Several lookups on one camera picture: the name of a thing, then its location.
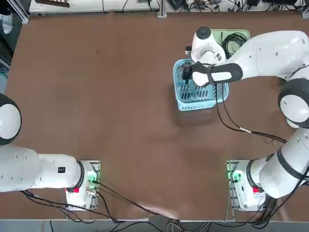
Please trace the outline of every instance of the table surface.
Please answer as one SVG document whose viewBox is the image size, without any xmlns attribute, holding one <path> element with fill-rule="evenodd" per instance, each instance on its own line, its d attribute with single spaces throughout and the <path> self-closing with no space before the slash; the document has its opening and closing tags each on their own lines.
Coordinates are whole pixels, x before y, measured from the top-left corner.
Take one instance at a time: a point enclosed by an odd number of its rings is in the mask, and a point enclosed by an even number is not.
<svg viewBox="0 0 309 232">
<path fill-rule="evenodd" d="M 23 116 L 14 144 L 101 160 L 102 182 L 168 217 L 224 220 L 226 161 L 261 158 L 279 144 L 226 129 L 215 108 L 178 110 L 172 67 L 185 58 L 184 47 L 200 26 L 247 29 L 251 36 L 283 29 L 309 33 L 308 21 L 296 12 L 32 17 L 22 27 L 6 91 Z M 292 135 L 277 106 L 277 77 L 229 86 L 226 105 L 242 127 Z M 301 187 L 274 219 L 309 221 L 309 202 L 303 200 L 308 188 Z M 35 193 L 65 202 L 62 189 Z M 102 193 L 116 218 L 150 216 Z M 0 204 L 2 219 L 64 218 L 19 192 L 1 193 Z M 102 202 L 98 211 L 105 212 Z M 237 213 L 236 220 L 249 217 Z"/>
</svg>

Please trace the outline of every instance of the floor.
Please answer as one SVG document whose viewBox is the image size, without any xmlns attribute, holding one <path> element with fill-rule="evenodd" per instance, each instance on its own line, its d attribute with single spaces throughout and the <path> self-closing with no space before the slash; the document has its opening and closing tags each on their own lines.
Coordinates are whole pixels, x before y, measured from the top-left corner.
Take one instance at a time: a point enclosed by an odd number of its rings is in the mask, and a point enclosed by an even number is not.
<svg viewBox="0 0 309 232">
<path fill-rule="evenodd" d="M 157 226 L 159 229 L 164 230 L 167 219 L 164 217 L 153 217 L 150 222 Z M 132 222 L 126 222 L 120 225 L 117 229 L 121 229 Z M 186 222 L 183 223 L 183 227 L 187 230 L 194 230 L 201 225 L 200 222 Z M 68 221 L 53 221 L 52 226 L 54 232 L 109 232 L 115 227 L 111 221 L 95 221 L 93 224 L 82 224 Z M 225 228 L 215 224 L 211 224 L 210 232 L 252 232 L 256 229 L 250 225 Z M 52 232 L 50 227 L 50 221 L 0 221 L 0 231 L 2 232 Z M 156 229 L 151 225 L 141 223 L 139 225 L 132 226 L 124 230 L 125 232 L 155 232 Z M 264 232 L 307 232 L 309 231 L 309 223 L 283 223 L 283 222 L 271 222 L 263 229 Z"/>
</svg>

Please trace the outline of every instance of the blue basket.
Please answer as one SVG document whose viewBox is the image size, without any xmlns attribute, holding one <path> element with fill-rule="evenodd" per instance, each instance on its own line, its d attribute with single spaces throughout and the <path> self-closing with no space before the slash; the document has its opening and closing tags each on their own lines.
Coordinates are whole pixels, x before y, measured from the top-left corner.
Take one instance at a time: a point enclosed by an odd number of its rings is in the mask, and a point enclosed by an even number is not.
<svg viewBox="0 0 309 232">
<path fill-rule="evenodd" d="M 189 80 L 186 85 L 182 79 L 183 64 L 190 63 L 189 59 L 178 60 L 173 68 L 175 96 L 178 103 L 178 109 L 181 111 L 199 110 L 212 108 L 216 105 L 215 86 L 206 87 L 197 86 L 193 80 Z M 228 84 L 224 83 L 224 100 L 228 96 Z M 222 84 L 217 87 L 218 102 L 222 102 Z"/>
</svg>

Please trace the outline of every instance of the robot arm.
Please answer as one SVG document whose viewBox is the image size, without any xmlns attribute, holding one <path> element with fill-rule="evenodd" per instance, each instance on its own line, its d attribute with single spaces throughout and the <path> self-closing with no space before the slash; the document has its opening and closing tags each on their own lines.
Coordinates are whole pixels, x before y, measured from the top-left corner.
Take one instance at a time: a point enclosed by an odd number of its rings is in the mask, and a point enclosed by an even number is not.
<svg viewBox="0 0 309 232">
<path fill-rule="evenodd" d="M 208 46 L 217 46 L 217 43 L 212 43 Z M 309 38 L 301 31 L 270 32 L 248 40 L 226 62 L 213 67 L 202 65 L 203 63 L 207 61 L 198 60 L 192 66 L 193 80 L 199 86 L 209 83 L 210 75 L 217 83 L 254 76 L 279 76 L 288 79 L 293 72 L 309 65 Z"/>
<path fill-rule="evenodd" d="M 98 179 L 94 169 L 98 162 L 77 161 L 63 154 L 37 154 L 9 145 L 19 134 L 21 122 L 17 104 L 0 94 L 0 192 L 65 188 L 68 204 L 86 209 L 97 205 L 97 186 L 89 179 Z"/>
<path fill-rule="evenodd" d="M 216 45 L 213 42 L 205 47 Z M 289 124 L 300 128 L 274 154 L 241 160 L 232 177 L 240 209 L 257 210 L 266 194 L 280 198 L 291 193 L 309 165 L 309 38 L 301 31 L 258 35 L 225 62 L 213 62 L 214 58 L 205 58 L 207 52 L 201 51 L 201 59 L 192 66 L 192 78 L 199 86 L 255 76 L 288 81 L 279 94 L 278 106 Z"/>
</svg>

